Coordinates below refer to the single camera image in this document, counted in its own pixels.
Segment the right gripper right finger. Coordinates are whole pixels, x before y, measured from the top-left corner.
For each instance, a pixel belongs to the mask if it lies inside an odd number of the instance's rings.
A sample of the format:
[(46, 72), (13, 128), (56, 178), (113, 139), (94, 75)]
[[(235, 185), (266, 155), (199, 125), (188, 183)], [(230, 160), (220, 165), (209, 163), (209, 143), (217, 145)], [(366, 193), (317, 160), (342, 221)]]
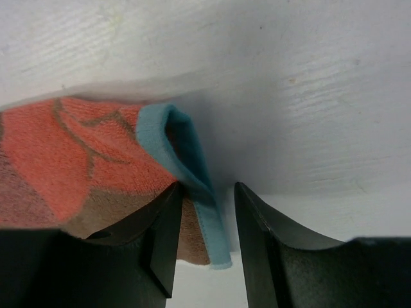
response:
[(249, 307), (409, 307), (410, 239), (338, 241), (234, 187)]

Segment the orange brown patterned towel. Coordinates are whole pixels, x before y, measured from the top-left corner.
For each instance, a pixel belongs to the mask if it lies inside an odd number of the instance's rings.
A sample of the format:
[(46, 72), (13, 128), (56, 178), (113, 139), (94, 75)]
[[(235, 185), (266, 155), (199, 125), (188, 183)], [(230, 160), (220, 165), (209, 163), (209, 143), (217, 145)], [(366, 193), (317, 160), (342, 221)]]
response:
[(232, 265), (198, 135), (171, 103), (51, 98), (1, 112), (1, 227), (85, 239), (184, 188), (177, 257)]

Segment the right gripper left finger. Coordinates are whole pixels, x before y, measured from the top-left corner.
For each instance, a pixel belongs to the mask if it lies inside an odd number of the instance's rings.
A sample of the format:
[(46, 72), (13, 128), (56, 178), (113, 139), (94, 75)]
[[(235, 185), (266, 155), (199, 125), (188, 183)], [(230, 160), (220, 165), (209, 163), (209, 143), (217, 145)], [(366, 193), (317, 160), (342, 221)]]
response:
[(164, 307), (179, 244), (180, 183), (86, 239), (1, 231), (2, 307)]

